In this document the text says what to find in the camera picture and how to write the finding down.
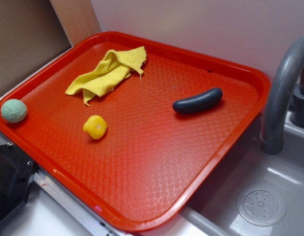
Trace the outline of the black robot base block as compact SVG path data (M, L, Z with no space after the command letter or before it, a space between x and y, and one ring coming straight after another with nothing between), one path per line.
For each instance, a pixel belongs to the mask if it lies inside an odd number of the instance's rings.
M0 145L0 226L28 201L36 162L16 144Z

